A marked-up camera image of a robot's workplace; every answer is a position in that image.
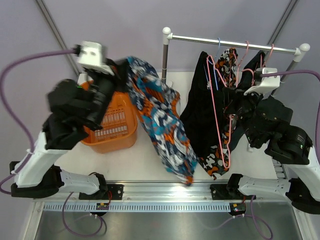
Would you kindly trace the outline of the black shorts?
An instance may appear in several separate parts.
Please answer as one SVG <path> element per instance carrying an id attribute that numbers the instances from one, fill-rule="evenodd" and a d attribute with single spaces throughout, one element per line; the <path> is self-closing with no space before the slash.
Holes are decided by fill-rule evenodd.
<path id="1" fill-rule="evenodd" d="M 200 158 L 210 155 L 211 147 L 218 144 L 216 117 L 214 114 L 211 90 L 207 88 L 206 52 L 201 52 L 195 67 L 188 93 L 187 105 L 180 115 L 186 136 L 191 147 Z"/>

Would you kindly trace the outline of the blue wire hanger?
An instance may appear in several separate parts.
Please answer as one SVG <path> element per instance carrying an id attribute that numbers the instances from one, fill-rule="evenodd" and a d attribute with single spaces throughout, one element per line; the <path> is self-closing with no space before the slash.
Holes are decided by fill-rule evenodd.
<path id="1" fill-rule="evenodd" d="M 211 77 L 211 75 L 213 74 L 213 77 L 214 77 L 214 83 L 215 83 L 215 88 L 216 90 L 218 91 L 219 90 L 219 84 L 218 84 L 218 80 L 217 80 L 217 71 L 215 69 L 215 63 L 214 63 L 214 60 L 217 59 L 218 57 L 218 53 L 220 52 L 220 48 L 221 48 L 221 39 L 218 37 L 217 38 L 218 40 L 218 50 L 216 51 L 216 54 L 214 57 L 212 57 L 211 55 L 208 55 L 207 56 L 207 64 L 206 66 L 203 66 L 204 68 L 204 73 L 205 73 L 205 77 L 206 77 L 206 81 L 207 81 L 207 85 L 206 85 L 206 88 L 208 90 L 211 90 L 212 89 L 212 84 L 210 83 L 210 80 L 209 80 L 209 77 Z"/>

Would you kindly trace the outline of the blue orange patterned shorts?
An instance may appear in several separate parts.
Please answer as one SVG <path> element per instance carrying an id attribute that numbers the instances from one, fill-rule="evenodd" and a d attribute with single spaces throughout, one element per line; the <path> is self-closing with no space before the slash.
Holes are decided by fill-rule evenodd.
<path id="1" fill-rule="evenodd" d="M 190 186 L 198 157 L 177 113 L 180 94 L 147 61 L 128 56 L 127 90 L 142 128 L 167 172 Z"/>

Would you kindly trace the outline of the pink wire hanger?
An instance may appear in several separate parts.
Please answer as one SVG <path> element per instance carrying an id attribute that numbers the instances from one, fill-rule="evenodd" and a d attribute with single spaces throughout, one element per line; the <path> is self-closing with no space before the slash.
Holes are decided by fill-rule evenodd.
<path id="1" fill-rule="evenodd" d="M 230 115 L 229 120 L 224 121 L 223 116 L 223 105 L 221 103 L 221 95 L 218 90 L 216 90 L 216 86 L 214 83 L 214 76 L 212 74 L 212 70 L 210 70 L 211 76 L 209 77 L 209 82 L 212 84 L 212 88 L 210 89 L 211 101 L 213 105 L 213 114 L 216 125 L 216 132 L 218 137 L 218 146 L 220 149 L 220 155 L 222 160 L 223 168 L 229 170 L 231 167 L 231 151 L 229 148 L 229 144 L 231 142 L 231 134 L 232 134 L 232 120 L 233 117 Z"/>

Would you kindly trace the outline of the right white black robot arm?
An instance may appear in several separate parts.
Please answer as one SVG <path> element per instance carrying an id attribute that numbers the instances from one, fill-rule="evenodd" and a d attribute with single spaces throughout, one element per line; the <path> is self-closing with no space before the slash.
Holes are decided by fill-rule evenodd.
<path id="1" fill-rule="evenodd" d="M 249 146 L 259 149 L 267 144 L 265 154 L 297 175 L 276 180 L 233 173 L 226 185 L 228 196 L 282 198 L 302 212 L 318 215 L 320 164 L 316 147 L 303 129 L 291 125 L 293 110 L 272 96 L 263 98 L 261 93 L 245 94 L 236 88 L 223 90 L 223 97 L 224 113 L 238 117 Z"/>

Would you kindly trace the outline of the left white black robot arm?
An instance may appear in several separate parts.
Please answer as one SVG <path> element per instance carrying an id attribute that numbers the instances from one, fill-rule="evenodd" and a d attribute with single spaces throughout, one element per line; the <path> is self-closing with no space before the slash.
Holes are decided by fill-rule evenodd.
<path id="1" fill-rule="evenodd" d="M 112 73 L 85 69 L 92 78 L 87 89 L 72 79 L 63 79 L 47 94 L 51 114 L 42 125 L 27 163 L 10 163 L 10 170 L 17 172 L 10 187 L 12 197 L 43 199 L 74 192 L 81 200 L 100 200 L 107 195 L 108 185 L 102 174 L 75 174 L 55 165 L 89 136 L 86 128 L 103 128 L 102 121 L 114 93 L 126 89 L 128 60 L 107 58 L 105 62 Z"/>

